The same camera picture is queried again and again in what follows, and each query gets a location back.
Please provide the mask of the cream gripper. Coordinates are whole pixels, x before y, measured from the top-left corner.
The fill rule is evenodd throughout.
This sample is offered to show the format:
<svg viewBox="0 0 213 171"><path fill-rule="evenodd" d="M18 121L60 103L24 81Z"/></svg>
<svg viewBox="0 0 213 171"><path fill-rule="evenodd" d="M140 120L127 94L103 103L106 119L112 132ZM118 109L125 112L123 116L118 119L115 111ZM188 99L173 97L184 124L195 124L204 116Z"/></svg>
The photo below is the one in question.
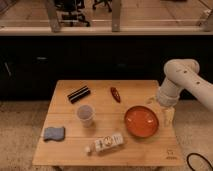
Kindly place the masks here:
<svg viewBox="0 0 213 171"><path fill-rule="evenodd" d="M165 108L164 113L164 126L169 127L172 125L175 109L172 107L177 103L177 95L174 92L165 91L163 88L159 88L156 93L156 97L150 97L145 101L145 104L158 103Z"/></svg>

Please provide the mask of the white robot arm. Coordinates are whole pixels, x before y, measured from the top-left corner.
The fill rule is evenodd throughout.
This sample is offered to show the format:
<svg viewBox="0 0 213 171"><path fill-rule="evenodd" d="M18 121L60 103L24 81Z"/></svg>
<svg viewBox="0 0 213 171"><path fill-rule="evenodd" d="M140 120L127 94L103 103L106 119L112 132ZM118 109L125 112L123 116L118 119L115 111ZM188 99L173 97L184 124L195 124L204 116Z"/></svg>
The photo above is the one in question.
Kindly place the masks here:
<svg viewBox="0 0 213 171"><path fill-rule="evenodd" d="M183 90L191 93L203 106L213 112L213 83L199 75L200 65L195 59L172 59L164 64L165 78L154 96L163 110L164 125L170 126L174 117L174 106Z"/></svg>

